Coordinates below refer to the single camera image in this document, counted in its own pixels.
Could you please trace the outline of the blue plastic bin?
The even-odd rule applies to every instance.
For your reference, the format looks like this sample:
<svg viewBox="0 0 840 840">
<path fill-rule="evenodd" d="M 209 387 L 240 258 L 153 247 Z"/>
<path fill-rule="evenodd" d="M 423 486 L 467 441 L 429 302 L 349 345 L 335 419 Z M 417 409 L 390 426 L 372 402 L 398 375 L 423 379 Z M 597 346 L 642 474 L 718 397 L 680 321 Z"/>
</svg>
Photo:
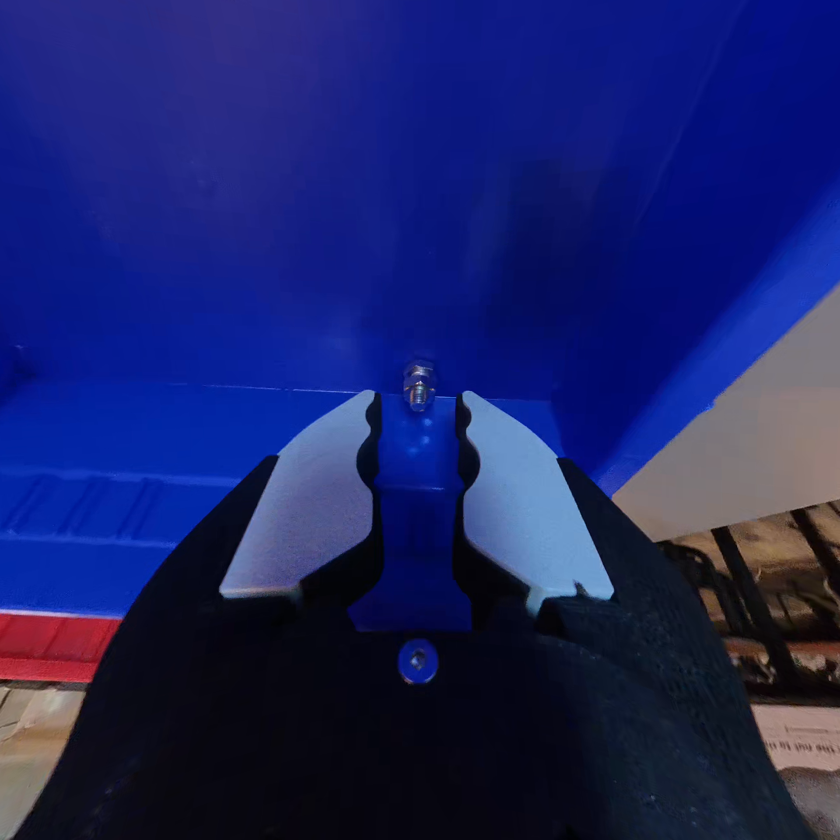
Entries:
<svg viewBox="0 0 840 840">
<path fill-rule="evenodd" d="M 838 2 L 2 2 L 2 611 L 122 617 L 223 494 L 382 394 L 363 627 L 435 572 L 450 412 L 653 539 L 837 493 Z"/>
</svg>

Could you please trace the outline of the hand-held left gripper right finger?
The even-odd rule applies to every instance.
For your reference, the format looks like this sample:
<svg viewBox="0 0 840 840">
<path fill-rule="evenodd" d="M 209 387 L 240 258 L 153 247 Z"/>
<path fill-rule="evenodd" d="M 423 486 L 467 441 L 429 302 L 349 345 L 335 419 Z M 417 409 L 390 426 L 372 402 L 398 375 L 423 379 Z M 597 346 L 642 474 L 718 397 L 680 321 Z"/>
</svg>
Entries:
<svg viewBox="0 0 840 840">
<path fill-rule="evenodd" d="M 524 587 L 536 616 L 546 599 L 613 598 L 613 583 L 557 455 L 527 425 L 472 391 L 461 394 L 467 445 L 478 457 L 465 489 L 468 545 Z"/>
</svg>

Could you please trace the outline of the steel hex bolt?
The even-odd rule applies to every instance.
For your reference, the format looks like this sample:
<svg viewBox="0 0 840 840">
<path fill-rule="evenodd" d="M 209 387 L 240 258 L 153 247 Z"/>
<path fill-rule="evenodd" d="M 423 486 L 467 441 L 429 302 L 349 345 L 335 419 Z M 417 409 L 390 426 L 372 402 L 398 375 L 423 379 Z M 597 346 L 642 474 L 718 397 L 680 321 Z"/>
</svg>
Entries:
<svg viewBox="0 0 840 840">
<path fill-rule="evenodd" d="M 414 359 L 403 370 L 403 399 L 414 414 L 424 413 L 434 403 L 437 391 L 436 365 L 431 360 Z"/>
</svg>

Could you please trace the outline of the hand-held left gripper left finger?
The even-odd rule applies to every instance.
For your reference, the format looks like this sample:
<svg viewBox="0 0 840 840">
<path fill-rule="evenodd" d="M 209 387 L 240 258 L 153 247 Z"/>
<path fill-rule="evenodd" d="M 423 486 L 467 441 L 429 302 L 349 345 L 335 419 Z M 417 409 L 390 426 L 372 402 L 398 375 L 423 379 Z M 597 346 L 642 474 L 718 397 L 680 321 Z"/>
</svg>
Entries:
<svg viewBox="0 0 840 840">
<path fill-rule="evenodd" d="M 382 396 L 364 391 L 279 452 L 219 586 L 223 598 L 351 606 L 375 587 L 384 568 L 381 434 Z"/>
</svg>

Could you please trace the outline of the white printed paper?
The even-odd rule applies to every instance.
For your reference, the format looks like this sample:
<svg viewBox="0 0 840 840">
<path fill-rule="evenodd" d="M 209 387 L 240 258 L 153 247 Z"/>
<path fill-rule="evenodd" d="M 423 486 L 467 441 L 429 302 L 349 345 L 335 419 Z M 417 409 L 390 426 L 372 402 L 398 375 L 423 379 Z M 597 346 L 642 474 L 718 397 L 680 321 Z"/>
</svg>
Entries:
<svg viewBox="0 0 840 840">
<path fill-rule="evenodd" d="M 838 771 L 837 707 L 753 704 L 751 709 L 777 770 Z"/>
</svg>

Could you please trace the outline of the red plastic container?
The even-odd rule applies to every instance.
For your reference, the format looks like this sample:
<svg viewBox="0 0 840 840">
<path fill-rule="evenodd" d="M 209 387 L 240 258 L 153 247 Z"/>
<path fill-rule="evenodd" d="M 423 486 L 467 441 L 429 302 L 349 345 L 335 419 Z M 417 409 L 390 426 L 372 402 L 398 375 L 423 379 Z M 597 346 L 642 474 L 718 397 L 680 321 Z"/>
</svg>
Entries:
<svg viewBox="0 0 840 840">
<path fill-rule="evenodd" d="M 1 680 L 91 683 L 121 621 L 1 614 Z"/>
</svg>

